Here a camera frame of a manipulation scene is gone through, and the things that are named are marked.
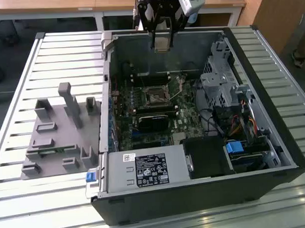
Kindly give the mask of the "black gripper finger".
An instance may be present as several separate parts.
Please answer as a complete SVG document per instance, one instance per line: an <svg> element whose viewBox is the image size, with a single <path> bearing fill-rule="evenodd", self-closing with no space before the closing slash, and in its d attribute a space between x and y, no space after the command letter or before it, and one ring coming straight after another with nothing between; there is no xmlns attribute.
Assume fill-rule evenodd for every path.
<svg viewBox="0 0 305 228"><path fill-rule="evenodd" d="M156 15L148 2L139 3L137 8L143 30L147 31L151 36L151 48L153 49L155 48L156 37Z"/></svg>
<svg viewBox="0 0 305 228"><path fill-rule="evenodd" d="M170 19L170 47L173 47L174 34L182 31L187 24L187 16L184 14L179 0L175 0L169 5Z"/></svg>

